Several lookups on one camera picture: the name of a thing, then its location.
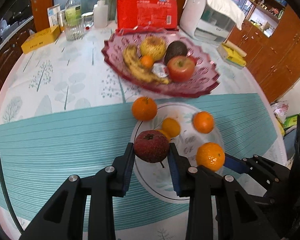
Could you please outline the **mandarin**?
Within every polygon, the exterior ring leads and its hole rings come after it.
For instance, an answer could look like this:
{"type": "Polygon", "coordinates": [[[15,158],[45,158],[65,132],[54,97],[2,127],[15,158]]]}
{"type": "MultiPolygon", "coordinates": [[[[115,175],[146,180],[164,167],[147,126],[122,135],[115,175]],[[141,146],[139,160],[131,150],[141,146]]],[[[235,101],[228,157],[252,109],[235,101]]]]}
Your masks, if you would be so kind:
{"type": "Polygon", "coordinates": [[[131,107],[132,114],[138,121],[150,121],[157,115],[156,102],[147,96],[137,98],[131,107]]]}
{"type": "Polygon", "coordinates": [[[198,112],[193,117],[193,126],[198,132],[208,134],[214,128],[213,116],[205,111],[198,112]]]}
{"type": "Polygon", "coordinates": [[[144,55],[140,59],[140,63],[145,69],[152,69],[154,65],[154,60],[150,55],[144,55]]]}
{"type": "Polygon", "coordinates": [[[225,163],[225,153],[218,144],[207,142],[197,149],[196,163],[217,172],[225,163]]]}

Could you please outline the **small kumquat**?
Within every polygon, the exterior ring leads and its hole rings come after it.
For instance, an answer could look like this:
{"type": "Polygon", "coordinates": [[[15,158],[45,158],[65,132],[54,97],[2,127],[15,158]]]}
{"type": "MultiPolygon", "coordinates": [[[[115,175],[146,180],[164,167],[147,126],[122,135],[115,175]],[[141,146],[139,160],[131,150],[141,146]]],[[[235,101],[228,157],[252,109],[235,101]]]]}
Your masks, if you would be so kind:
{"type": "Polygon", "coordinates": [[[171,140],[170,135],[169,135],[167,132],[165,132],[164,130],[162,130],[162,129],[157,129],[157,131],[160,132],[160,133],[162,133],[162,134],[167,138],[168,141],[171,140]]]}
{"type": "Polygon", "coordinates": [[[173,118],[165,118],[162,122],[162,130],[171,138],[175,138],[180,134],[181,127],[177,120],[173,118]]]}

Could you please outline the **red hawthorn fruit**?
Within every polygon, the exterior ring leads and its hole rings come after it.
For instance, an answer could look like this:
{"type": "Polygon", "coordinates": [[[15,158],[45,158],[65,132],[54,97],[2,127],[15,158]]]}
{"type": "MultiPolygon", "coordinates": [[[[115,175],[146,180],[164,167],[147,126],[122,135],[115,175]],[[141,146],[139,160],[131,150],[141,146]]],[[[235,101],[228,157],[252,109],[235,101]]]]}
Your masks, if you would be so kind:
{"type": "Polygon", "coordinates": [[[197,59],[195,57],[192,57],[192,56],[188,56],[188,58],[190,60],[192,60],[194,62],[195,65],[197,65],[197,59]]]}
{"type": "Polygon", "coordinates": [[[135,155],[147,163],[160,163],[168,155],[170,143],[159,131],[141,132],[134,141],[135,155]]]}

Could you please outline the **red apple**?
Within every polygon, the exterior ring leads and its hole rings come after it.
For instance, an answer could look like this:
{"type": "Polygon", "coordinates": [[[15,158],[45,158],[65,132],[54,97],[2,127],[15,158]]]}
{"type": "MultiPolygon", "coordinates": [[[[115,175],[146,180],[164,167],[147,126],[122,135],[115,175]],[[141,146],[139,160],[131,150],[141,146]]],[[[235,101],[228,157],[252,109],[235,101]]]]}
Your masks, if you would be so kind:
{"type": "Polygon", "coordinates": [[[186,82],[194,74],[196,64],[186,56],[176,56],[168,61],[168,75],[173,82],[186,82]]]}

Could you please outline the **dark avocado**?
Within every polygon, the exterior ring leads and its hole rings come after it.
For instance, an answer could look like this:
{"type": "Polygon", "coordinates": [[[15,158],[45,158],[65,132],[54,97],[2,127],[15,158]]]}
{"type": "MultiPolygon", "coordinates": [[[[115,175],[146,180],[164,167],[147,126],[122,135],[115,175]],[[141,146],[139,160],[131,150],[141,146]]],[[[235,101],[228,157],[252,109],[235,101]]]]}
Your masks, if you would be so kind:
{"type": "Polygon", "coordinates": [[[169,60],[176,57],[176,56],[186,56],[187,55],[187,47],[181,41],[173,41],[171,42],[166,50],[164,62],[165,65],[168,64],[169,60]]]}

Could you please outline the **yellow speckled pear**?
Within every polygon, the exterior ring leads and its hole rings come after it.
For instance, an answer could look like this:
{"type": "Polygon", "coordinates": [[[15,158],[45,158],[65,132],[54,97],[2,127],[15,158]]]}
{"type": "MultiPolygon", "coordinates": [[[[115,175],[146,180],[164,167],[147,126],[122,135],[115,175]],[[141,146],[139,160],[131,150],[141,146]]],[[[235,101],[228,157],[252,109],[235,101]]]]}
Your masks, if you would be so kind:
{"type": "Polygon", "coordinates": [[[142,56],[151,56],[154,61],[161,60],[167,50],[165,40],[157,36],[146,37],[139,48],[142,56]]]}

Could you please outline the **overripe spotted banana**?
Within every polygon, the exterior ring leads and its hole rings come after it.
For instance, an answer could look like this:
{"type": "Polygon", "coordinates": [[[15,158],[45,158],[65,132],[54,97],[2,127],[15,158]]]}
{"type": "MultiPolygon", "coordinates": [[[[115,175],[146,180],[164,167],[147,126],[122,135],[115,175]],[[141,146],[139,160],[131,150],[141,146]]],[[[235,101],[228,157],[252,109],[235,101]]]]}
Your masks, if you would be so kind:
{"type": "Polygon", "coordinates": [[[139,81],[143,81],[145,83],[163,83],[165,85],[170,83],[169,78],[166,77],[158,77],[153,74],[150,70],[146,70],[143,68],[141,61],[137,57],[137,46],[136,45],[128,45],[123,53],[123,61],[126,66],[130,70],[131,74],[137,78],[139,81]]]}

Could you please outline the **tree print tablecloth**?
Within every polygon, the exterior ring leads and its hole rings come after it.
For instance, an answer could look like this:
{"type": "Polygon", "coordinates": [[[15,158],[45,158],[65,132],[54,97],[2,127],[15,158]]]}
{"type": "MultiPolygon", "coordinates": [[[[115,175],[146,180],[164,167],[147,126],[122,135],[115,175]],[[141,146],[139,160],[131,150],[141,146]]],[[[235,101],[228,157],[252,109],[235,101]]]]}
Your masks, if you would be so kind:
{"type": "Polygon", "coordinates": [[[70,175],[93,175],[124,152],[137,125],[131,105],[140,96],[172,104],[172,118],[185,124],[178,137],[184,154],[193,156],[204,139],[190,131],[191,113],[179,112],[179,103],[213,115],[226,153],[287,163],[271,106],[247,69],[224,62],[216,45],[201,43],[220,75],[211,94],[181,99],[152,93],[104,62],[104,41],[115,28],[91,29],[73,42],[61,35],[22,55],[0,91],[1,164],[23,227],[70,175]]]}

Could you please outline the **yellow tissue pack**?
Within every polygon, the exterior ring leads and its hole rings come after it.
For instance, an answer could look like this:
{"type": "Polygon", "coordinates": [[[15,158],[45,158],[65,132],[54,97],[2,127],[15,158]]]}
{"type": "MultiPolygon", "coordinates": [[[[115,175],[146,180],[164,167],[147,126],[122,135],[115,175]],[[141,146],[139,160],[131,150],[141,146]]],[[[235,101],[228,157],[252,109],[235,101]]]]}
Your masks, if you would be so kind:
{"type": "Polygon", "coordinates": [[[245,61],[247,53],[229,40],[221,43],[217,47],[217,51],[225,62],[228,62],[233,66],[244,68],[247,65],[247,62],[245,61]]]}

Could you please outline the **wooden cabinet right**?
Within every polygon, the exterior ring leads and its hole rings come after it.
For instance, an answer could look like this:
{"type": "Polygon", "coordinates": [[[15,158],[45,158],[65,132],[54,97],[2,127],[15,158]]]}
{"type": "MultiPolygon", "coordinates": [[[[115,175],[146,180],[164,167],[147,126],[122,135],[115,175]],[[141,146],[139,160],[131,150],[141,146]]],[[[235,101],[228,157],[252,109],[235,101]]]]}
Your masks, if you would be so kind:
{"type": "Polygon", "coordinates": [[[300,79],[300,18],[286,0],[248,1],[242,29],[228,39],[246,52],[248,70],[272,102],[300,79]]]}

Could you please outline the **white countertop appliance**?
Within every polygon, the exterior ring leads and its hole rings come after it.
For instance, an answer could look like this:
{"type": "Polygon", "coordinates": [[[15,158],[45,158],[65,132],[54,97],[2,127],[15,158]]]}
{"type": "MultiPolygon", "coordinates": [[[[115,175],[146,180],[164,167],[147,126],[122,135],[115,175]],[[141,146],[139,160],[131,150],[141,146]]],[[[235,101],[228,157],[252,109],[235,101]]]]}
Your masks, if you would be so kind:
{"type": "Polygon", "coordinates": [[[236,24],[228,16],[209,7],[206,0],[190,0],[183,9],[179,26],[195,40],[222,43],[236,24]]]}

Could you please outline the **white cloth on appliance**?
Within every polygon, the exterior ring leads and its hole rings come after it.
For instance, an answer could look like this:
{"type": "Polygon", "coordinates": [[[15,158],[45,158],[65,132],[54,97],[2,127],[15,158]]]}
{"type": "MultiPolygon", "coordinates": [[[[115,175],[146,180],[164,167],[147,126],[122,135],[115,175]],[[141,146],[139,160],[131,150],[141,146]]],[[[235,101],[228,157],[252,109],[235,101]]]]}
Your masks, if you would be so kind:
{"type": "MultiPolygon", "coordinates": [[[[242,29],[242,24],[245,19],[245,14],[232,0],[206,0],[207,5],[213,10],[220,12],[221,14],[228,16],[232,19],[238,30],[242,29]]],[[[190,3],[190,0],[185,0],[183,9],[190,3]]]]}

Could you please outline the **yellow flat box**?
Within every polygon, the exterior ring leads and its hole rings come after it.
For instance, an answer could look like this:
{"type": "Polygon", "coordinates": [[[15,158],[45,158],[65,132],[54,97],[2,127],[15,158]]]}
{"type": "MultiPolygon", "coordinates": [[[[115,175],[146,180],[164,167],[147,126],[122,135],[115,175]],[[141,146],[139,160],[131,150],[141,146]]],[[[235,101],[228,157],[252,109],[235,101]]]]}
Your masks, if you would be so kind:
{"type": "Polygon", "coordinates": [[[59,35],[60,27],[58,25],[54,25],[50,28],[43,29],[33,35],[30,35],[30,37],[27,38],[25,42],[21,45],[21,49],[24,54],[27,54],[33,50],[55,42],[59,35]]]}

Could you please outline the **clear drinking glass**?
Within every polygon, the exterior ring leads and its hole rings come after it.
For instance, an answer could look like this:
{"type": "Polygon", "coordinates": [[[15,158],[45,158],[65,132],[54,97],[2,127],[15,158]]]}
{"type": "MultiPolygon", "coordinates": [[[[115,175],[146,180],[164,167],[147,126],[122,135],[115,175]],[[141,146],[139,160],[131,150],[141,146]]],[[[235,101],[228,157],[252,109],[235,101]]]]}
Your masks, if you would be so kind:
{"type": "Polygon", "coordinates": [[[66,20],[64,23],[65,36],[67,41],[79,40],[84,36],[84,19],[83,17],[73,20],[66,20]]]}

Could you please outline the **red snack package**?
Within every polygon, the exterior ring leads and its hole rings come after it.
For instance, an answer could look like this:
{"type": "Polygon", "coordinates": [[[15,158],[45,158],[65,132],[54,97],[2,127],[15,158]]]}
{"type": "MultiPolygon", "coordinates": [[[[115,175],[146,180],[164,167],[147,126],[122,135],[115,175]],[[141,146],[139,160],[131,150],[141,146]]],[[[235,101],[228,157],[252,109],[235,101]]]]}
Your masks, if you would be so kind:
{"type": "Polygon", "coordinates": [[[117,0],[117,30],[137,31],[178,27],[177,0],[117,0]]]}

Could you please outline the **small metal can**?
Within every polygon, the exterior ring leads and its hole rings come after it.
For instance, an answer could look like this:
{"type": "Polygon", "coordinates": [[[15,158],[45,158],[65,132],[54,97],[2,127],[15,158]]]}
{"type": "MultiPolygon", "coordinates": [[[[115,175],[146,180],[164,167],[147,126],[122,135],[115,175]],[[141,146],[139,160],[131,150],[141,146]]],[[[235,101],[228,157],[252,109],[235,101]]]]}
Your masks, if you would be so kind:
{"type": "Polygon", "coordinates": [[[60,32],[63,33],[65,30],[65,22],[66,22],[65,10],[61,10],[57,12],[57,20],[58,20],[60,32]]]}

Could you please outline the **small white blue carton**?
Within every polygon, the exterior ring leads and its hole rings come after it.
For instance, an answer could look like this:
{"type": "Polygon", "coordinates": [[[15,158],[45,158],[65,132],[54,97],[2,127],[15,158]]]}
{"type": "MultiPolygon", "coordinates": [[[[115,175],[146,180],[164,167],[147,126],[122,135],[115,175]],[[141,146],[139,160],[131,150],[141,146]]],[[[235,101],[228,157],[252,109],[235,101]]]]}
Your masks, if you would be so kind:
{"type": "Polygon", "coordinates": [[[60,11],[60,4],[47,8],[49,26],[58,25],[58,12],[60,11]]]}

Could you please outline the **clear plastic bottle green label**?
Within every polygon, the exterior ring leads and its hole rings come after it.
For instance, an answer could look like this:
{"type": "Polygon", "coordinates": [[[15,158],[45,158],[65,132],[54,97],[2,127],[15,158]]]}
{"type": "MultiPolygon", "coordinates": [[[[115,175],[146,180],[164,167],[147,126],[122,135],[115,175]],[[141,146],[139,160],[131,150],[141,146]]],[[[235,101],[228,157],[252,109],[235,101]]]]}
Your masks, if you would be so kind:
{"type": "Polygon", "coordinates": [[[66,23],[69,26],[77,25],[81,18],[81,1],[68,0],[65,5],[66,23]]]}

